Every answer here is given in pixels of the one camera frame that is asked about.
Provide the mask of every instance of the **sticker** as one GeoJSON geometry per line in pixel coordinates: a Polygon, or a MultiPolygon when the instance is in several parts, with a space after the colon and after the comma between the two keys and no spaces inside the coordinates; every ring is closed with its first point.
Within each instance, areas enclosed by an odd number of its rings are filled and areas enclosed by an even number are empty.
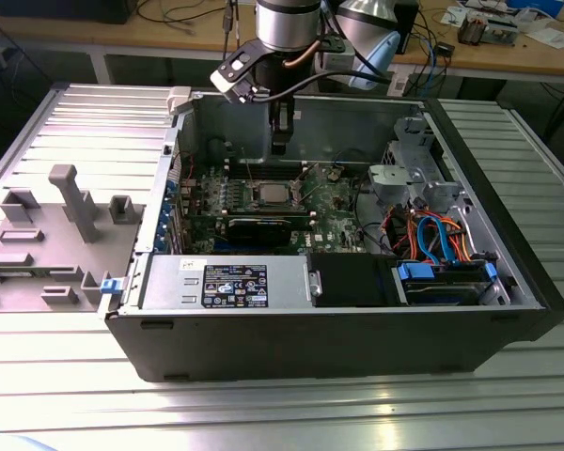
{"type": "Polygon", "coordinates": [[[201,258],[183,258],[180,260],[180,271],[203,271],[207,260],[201,258]]]}
{"type": "Polygon", "coordinates": [[[265,265],[203,264],[202,267],[204,267],[203,307],[245,308],[268,306],[267,267],[265,265]]]}

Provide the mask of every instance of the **power supply label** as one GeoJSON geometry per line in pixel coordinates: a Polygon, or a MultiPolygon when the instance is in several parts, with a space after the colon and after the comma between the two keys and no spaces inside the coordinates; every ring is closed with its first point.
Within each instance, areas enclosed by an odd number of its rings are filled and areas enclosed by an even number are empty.
{"type": "Polygon", "coordinates": [[[267,266],[206,265],[205,308],[267,307],[267,266]]]}

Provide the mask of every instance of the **blue latch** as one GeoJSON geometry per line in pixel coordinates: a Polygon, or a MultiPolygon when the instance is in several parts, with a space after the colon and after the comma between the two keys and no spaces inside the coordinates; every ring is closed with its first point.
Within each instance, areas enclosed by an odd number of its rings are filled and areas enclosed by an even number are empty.
{"type": "Polygon", "coordinates": [[[489,274],[489,278],[491,280],[495,280],[497,278],[497,269],[493,263],[485,263],[485,270],[487,270],[487,274],[489,274]]]}
{"type": "Polygon", "coordinates": [[[434,271],[428,263],[403,263],[398,271],[401,280],[434,278],[434,271]]]}
{"type": "Polygon", "coordinates": [[[127,285],[127,277],[104,279],[101,283],[102,294],[121,294],[127,285]]]}
{"type": "Polygon", "coordinates": [[[173,180],[168,180],[165,182],[165,188],[168,193],[176,193],[178,191],[178,185],[173,180]]]}

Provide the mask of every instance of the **workbench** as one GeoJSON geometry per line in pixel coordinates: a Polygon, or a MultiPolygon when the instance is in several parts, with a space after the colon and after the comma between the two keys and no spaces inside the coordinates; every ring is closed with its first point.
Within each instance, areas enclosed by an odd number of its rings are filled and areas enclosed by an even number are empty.
{"type": "MultiPolygon", "coordinates": [[[[166,8],[180,5],[174,0],[163,0],[163,3],[166,8]]],[[[564,49],[556,50],[524,35],[518,37],[514,47],[462,45],[457,40],[457,27],[440,24],[443,9],[454,2],[422,0],[421,3],[437,38],[456,47],[448,75],[564,83],[564,49]]],[[[187,17],[223,5],[223,0],[206,0],[181,14],[187,17]]],[[[254,7],[241,5],[240,10],[241,42],[244,42],[255,37],[254,7]]],[[[157,0],[146,4],[143,13],[154,19],[162,18],[157,0]]],[[[26,49],[88,54],[98,83],[110,85],[113,79],[106,57],[112,54],[219,60],[224,42],[222,14],[223,11],[218,11],[194,20],[194,26],[189,27],[193,35],[163,23],[146,21],[137,15],[130,17],[124,25],[4,17],[0,17],[0,25],[26,49]]],[[[564,11],[560,19],[564,20],[564,11]]],[[[417,22],[422,23],[422,19],[418,18],[417,22]]],[[[235,49],[234,40],[230,39],[229,50],[235,49]]],[[[0,34],[0,46],[11,45],[0,34]]],[[[420,72],[426,64],[427,57],[418,41],[410,39],[406,53],[395,56],[390,70],[397,74],[396,79],[404,79],[410,73],[420,72]]]]}
{"type": "MultiPolygon", "coordinates": [[[[74,163],[97,202],[128,194],[145,205],[161,146],[134,130],[165,136],[167,95],[51,90],[0,162],[0,201],[16,187],[61,203],[46,175],[74,163]]],[[[442,105],[564,297],[563,166],[532,134],[515,138],[531,133],[517,113],[442,105]]],[[[63,451],[564,450],[564,322],[474,373],[149,383],[95,313],[0,314],[0,432],[63,451]]]]}

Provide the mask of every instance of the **white label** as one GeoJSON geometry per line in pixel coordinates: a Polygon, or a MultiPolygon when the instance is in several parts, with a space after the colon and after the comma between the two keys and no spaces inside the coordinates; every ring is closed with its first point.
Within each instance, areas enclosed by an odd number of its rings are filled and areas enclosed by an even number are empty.
{"type": "Polygon", "coordinates": [[[183,258],[180,260],[180,271],[202,271],[206,264],[207,260],[204,259],[183,258]]]}

